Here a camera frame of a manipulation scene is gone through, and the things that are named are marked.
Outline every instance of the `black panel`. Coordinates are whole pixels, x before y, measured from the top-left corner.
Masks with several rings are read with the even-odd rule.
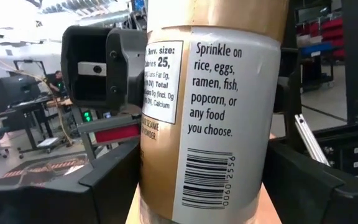
[[[358,100],[358,0],[342,0],[342,18],[346,51],[347,120],[357,121]]]
[[[12,50],[6,49],[5,52],[7,56],[13,56]]]
[[[113,29],[106,40],[107,105],[118,111],[125,103],[142,107],[145,32]]]
[[[285,26],[282,47],[297,48],[296,46],[296,27],[295,27],[295,0],[290,0],[288,5],[287,24]]]
[[[106,77],[78,75],[78,62],[106,63],[106,39],[110,30],[73,26],[63,35],[63,79],[72,102],[78,106],[105,106]]]
[[[325,129],[315,136],[320,144],[321,136],[338,144],[344,139],[337,137],[349,134],[351,129]],[[269,143],[263,182],[282,223],[358,223],[358,178],[313,161],[279,142],[284,138]]]
[[[11,104],[7,96],[7,92],[0,80],[0,113],[7,110],[8,106]],[[2,121],[4,127],[9,127],[10,131],[18,131],[24,129],[24,117],[20,112],[10,113],[7,119]]]
[[[139,168],[133,141],[43,187],[0,186],[0,224],[124,224]]]
[[[8,98],[9,105],[34,100],[40,95],[38,81],[28,75],[4,77],[0,81],[6,92],[4,97]]]

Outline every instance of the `computer monitor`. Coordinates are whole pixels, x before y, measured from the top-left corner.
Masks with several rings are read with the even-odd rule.
[[[1,78],[11,105],[34,100],[40,95],[38,82],[28,75]]]

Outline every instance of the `table leg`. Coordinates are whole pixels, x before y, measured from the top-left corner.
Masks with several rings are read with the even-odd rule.
[[[35,125],[37,126],[37,129],[39,130],[41,136],[43,139],[45,139],[45,135],[44,135],[44,130],[42,129],[41,126],[41,122],[39,120],[39,117],[37,116],[37,114],[35,113],[35,111],[31,111],[31,115],[34,117],[35,119]]]
[[[331,72],[331,81],[334,81],[334,52],[329,56],[329,71]]]
[[[45,125],[45,128],[47,129],[48,136],[50,138],[53,138],[53,133],[52,133],[52,130],[50,129],[48,118],[47,118],[47,115],[45,114],[45,111],[44,111],[44,108],[42,107],[42,105],[40,106],[40,116],[41,116],[42,122]]]
[[[24,119],[25,119],[25,133],[27,135],[27,137],[29,138],[29,141],[30,141],[30,145],[31,145],[31,148],[33,150],[37,150],[37,145],[35,143],[35,140],[34,140],[34,136],[32,135],[31,133],[31,120],[30,120],[30,117],[24,115]]]

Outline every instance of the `metal rod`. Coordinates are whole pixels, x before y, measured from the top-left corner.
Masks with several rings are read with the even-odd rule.
[[[330,166],[326,156],[320,148],[313,132],[309,128],[305,118],[302,114],[295,115],[295,126],[310,154],[310,157],[318,162]]]

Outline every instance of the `white wall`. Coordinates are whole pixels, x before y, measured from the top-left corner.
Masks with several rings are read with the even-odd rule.
[[[7,56],[4,47],[0,47],[0,78],[8,77],[7,71],[15,70],[14,60],[41,60],[44,63],[47,73],[54,73],[57,70],[61,70],[60,66],[60,51],[61,45],[57,43],[42,44],[42,45],[28,45],[20,48],[13,48],[13,56]],[[32,75],[38,75],[44,77],[40,73],[39,69],[33,70],[34,66],[28,64],[20,64],[19,69],[24,70]]]
[[[0,27],[34,26],[37,11],[27,1],[0,0]]]

